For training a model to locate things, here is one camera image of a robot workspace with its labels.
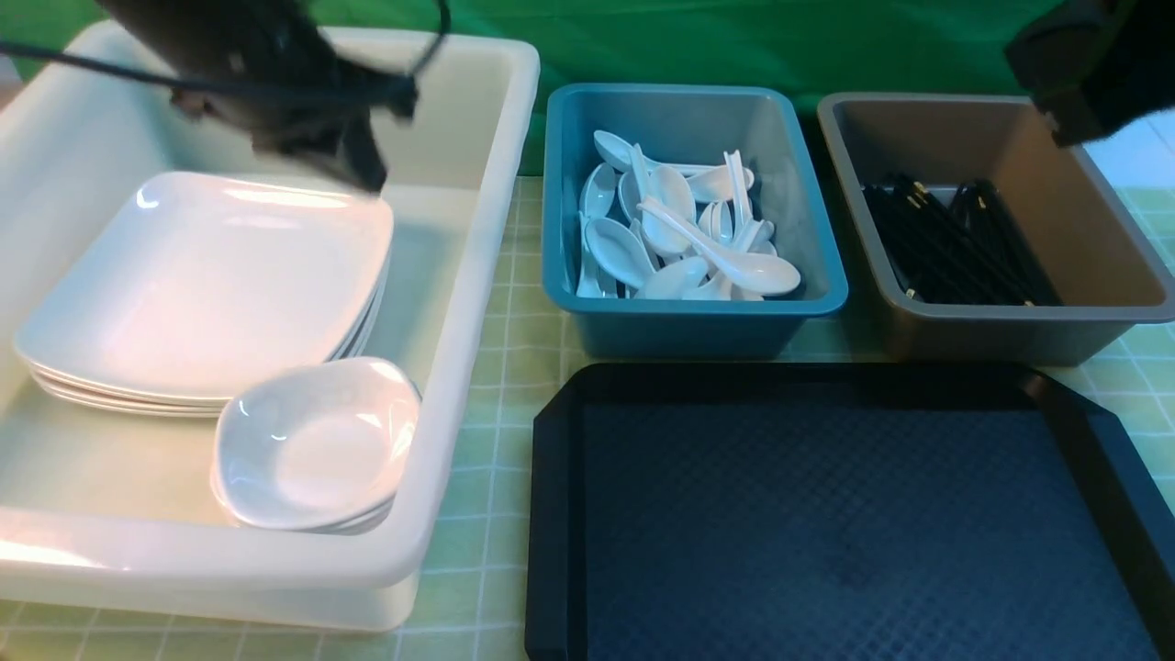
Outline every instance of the stack of white plates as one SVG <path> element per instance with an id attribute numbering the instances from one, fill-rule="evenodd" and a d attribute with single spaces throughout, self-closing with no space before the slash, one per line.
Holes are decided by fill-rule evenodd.
<path id="1" fill-rule="evenodd" d="M 163 174 L 33 311 L 15 351 L 62 400 L 215 418 L 255 384 L 363 352 L 391 234 L 377 197 Z"/>

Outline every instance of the teal bin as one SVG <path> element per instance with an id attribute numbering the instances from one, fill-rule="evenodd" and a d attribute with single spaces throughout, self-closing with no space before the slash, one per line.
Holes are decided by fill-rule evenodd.
<path id="1" fill-rule="evenodd" d="M 739 149 L 756 175 L 751 205 L 804 283 L 765 301 L 650 301 L 576 295 L 579 193 L 602 162 L 592 134 L 615 133 L 662 162 L 723 163 Z M 799 120 L 781 94 L 752 87 L 583 83 L 548 104 L 543 286 L 571 313 L 585 351 L 613 359 L 772 359 L 808 318 L 848 297 L 844 264 Z M 610 214 L 624 222 L 619 205 Z"/>

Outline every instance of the grid pattern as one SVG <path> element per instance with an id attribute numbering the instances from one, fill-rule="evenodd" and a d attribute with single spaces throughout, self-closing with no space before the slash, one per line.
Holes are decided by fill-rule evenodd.
<path id="1" fill-rule="evenodd" d="M 515 190 L 449 491 L 408 623 L 383 635 L 0 601 L 4 661 L 519 661 L 530 425 L 589 359 L 539 284 L 540 180 Z M 1123 189 L 1175 268 L 1175 189 Z M 850 308 L 806 323 L 783 360 L 884 360 Z M 1175 326 L 1139 326 L 1053 377 L 1117 413 L 1175 508 Z"/>

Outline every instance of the green curtain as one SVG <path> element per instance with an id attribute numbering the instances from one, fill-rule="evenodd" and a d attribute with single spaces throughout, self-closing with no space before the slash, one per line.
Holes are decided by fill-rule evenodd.
<path id="1" fill-rule="evenodd" d="M 577 81 L 756 85 L 811 113 L 839 90 L 1012 93 L 1003 45 L 1058 0 L 450 0 L 457 33 L 543 59 L 523 173 L 542 169 L 546 96 Z M 432 0 L 314 0 L 323 25 L 432 29 Z M 93 0 L 2 0 L 0 35 L 62 46 Z M 20 63 L 26 75 L 35 63 Z"/>

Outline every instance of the cable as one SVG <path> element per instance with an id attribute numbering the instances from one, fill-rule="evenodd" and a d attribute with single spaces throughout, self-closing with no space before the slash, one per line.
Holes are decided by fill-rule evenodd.
<path id="1" fill-rule="evenodd" d="M 101 60 L 82 58 L 52 48 L 32 46 L 28 43 L 16 43 L 0 39 L 0 55 L 11 58 L 45 60 L 61 65 L 76 67 L 94 73 L 142 82 L 146 85 L 159 85 L 170 87 L 181 92 L 196 92 L 202 94 L 216 94 L 223 96 L 243 96 L 254 99 L 266 99 L 270 101 L 282 101 L 290 104 L 364 104 L 372 106 L 388 101 L 389 94 L 398 90 L 398 87 L 410 87 L 414 79 L 424 69 L 432 58 L 441 49 L 441 45 L 449 31 L 452 29 L 452 16 L 449 12 L 448 0 L 436 0 L 437 9 L 441 13 L 441 26 L 436 36 L 424 49 L 424 53 L 408 69 L 407 74 L 397 76 L 391 88 L 387 86 L 368 87 L 352 90 L 337 89 L 298 89 L 291 87 L 280 87 L 273 85 L 257 83 L 234 83 L 213 82 L 204 80 L 182 80 L 167 75 L 153 74 L 141 69 L 132 69 Z"/>

